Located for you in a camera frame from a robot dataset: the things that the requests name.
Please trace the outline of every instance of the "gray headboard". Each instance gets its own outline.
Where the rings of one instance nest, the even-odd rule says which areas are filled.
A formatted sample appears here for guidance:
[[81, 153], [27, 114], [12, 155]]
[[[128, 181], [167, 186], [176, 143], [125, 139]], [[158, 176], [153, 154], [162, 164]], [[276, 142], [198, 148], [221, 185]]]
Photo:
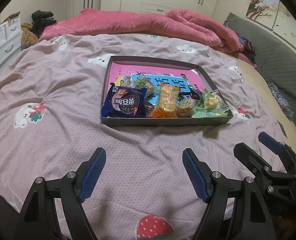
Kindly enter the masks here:
[[240, 36], [250, 40], [256, 50], [257, 71], [267, 83], [273, 82], [295, 112], [296, 53], [265, 29], [230, 13], [226, 23]]

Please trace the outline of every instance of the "clothes pile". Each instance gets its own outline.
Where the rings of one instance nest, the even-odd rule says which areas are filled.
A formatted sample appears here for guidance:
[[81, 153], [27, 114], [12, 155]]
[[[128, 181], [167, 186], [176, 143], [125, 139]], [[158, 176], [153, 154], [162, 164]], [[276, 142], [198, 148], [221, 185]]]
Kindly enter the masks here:
[[32, 14], [32, 20], [33, 27], [31, 29], [31, 32], [35, 34], [38, 37], [38, 39], [40, 38], [41, 34], [47, 26], [57, 23], [57, 21], [53, 18], [52, 12], [43, 12], [40, 10]]

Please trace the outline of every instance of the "stuffed toy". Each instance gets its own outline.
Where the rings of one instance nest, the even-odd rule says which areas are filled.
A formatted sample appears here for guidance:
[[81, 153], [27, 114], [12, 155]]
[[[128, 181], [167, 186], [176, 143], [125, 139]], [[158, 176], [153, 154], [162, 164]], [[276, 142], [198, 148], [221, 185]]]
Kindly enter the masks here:
[[27, 49], [28, 47], [33, 46], [38, 42], [38, 37], [30, 31], [32, 27], [33, 25], [30, 23], [21, 24], [21, 50]]

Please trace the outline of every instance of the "patterned cloth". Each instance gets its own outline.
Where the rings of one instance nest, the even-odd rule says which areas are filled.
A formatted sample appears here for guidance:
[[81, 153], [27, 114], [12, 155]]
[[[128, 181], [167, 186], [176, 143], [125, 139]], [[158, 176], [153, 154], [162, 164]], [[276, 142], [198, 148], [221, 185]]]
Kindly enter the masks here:
[[284, 96], [280, 93], [279, 89], [274, 83], [270, 83], [268, 85], [273, 97], [276, 99], [277, 103], [279, 104], [280, 108], [282, 109], [283, 113], [286, 115], [286, 117], [293, 121], [294, 112], [292, 111], [289, 103], [284, 98]]
[[[102, 124], [108, 54], [201, 65], [234, 118], [217, 127]], [[102, 147], [106, 165], [91, 197], [82, 204], [98, 239], [192, 236], [207, 205], [196, 196], [184, 168], [184, 149], [191, 148], [200, 161], [231, 179], [253, 176], [233, 155], [240, 142], [274, 171], [284, 170], [279, 157], [259, 143], [258, 134], [265, 131], [283, 144], [288, 143], [286, 137], [257, 90], [242, 82], [239, 69], [230, 66], [236, 61], [208, 46], [143, 34], [65, 35], [25, 49], [0, 76], [0, 195], [19, 212], [35, 178], [62, 178]], [[56, 206], [61, 231], [71, 238], [59, 199]], [[229, 199], [225, 218], [231, 216], [232, 207]]]

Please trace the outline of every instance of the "wrinkled fabric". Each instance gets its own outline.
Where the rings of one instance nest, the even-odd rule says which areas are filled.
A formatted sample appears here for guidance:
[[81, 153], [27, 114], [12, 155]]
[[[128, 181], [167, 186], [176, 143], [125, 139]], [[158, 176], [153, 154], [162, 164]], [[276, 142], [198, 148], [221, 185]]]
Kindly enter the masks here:
[[224, 53], [243, 51], [234, 31], [203, 14], [174, 9], [166, 15], [84, 9], [72, 19], [47, 27], [40, 41], [64, 34], [149, 33], [196, 41]]
[[[141, 34], [65, 35], [56, 41], [41, 41], [24, 50], [0, 76], [0, 195], [16, 210], [35, 178], [61, 178], [103, 147], [106, 165], [83, 203], [97, 237], [136, 240], [138, 222], [152, 214], [173, 228], [168, 239], [179, 240], [194, 234], [206, 209], [183, 166], [184, 149], [192, 148], [200, 161], [227, 178], [253, 176], [233, 155], [240, 142], [273, 170], [283, 170], [278, 156], [259, 143], [258, 134], [265, 131], [283, 144], [287, 139], [256, 89], [228, 69], [235, 60], [199, 43]], [[177, 49], [183, 45], [196, 52]], [[107, 54], [200, 65], [233, 112], [239, 111], [217, 127], [107, 127], [99, 118], [106, 68], [88, 61]], [[16, 115], [26, 104], [46, 110], [38, 122], [15, 128]], [[62, 233], [70, 237], [60, 200], [56, 204]], [[226, 218], [232, 205], [229, 199]]]

